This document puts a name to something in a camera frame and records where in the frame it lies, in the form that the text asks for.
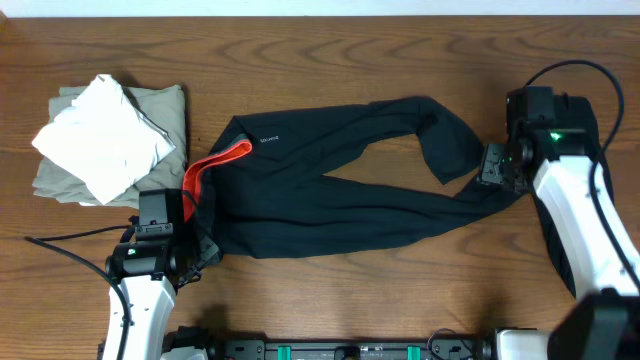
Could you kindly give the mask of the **black leggings with red waistband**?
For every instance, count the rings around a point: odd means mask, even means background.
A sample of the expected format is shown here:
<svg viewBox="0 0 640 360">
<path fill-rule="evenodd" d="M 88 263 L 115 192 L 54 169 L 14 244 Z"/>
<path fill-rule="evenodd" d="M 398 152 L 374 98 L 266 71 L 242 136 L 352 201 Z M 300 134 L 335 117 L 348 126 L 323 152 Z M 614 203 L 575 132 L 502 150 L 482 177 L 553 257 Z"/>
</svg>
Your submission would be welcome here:
<svg viewBox="0 0 640 360">
<path fill-rule="evenodd" d="M 507 209 L 470 181 L 453 196 L 336 178 L 373 143 L 415 136 L 441 183 L 482 159 L 473 130 L 429 97 L 234 117 L 184 175 L 184 214 L 225 254 L 303 258 L 403 247 Z"/>
</svg>

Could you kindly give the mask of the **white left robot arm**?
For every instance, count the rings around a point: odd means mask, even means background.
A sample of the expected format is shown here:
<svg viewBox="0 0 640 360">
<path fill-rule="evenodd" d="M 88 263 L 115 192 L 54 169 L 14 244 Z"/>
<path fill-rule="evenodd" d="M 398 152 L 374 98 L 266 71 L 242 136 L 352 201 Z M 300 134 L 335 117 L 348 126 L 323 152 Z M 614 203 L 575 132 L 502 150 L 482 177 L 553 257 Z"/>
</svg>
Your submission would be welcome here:
<svg viewBox="0 0 640 360">
<path fill-rule="evenodd" d="M 213 359 L 208 331 L 167 325 L 178 290 L 201 278 L 198 249 L 179 224 L 152 220 L 125 231 L 105 272 L 111 281 L 103 359 Z"/>
</svg>

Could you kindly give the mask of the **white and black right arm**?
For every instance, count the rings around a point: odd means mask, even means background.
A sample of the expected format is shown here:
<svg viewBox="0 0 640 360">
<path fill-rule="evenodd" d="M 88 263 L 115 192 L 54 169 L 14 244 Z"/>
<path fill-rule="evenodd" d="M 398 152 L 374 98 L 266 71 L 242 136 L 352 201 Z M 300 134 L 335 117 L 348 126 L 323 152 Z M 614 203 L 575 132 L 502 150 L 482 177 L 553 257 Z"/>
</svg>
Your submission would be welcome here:
<svg viewBox="0 0 640 360">
<path fill-rule="evenodd" d="M 489 145 L 482 182 L 530 191 L 550 215 L 574 281 L 576 307 L 551 332 L 502 329 L 491 359 L 636 359 L 639 253 L 606 189 L 595 147 L 553 131 Z"/>
</svg>

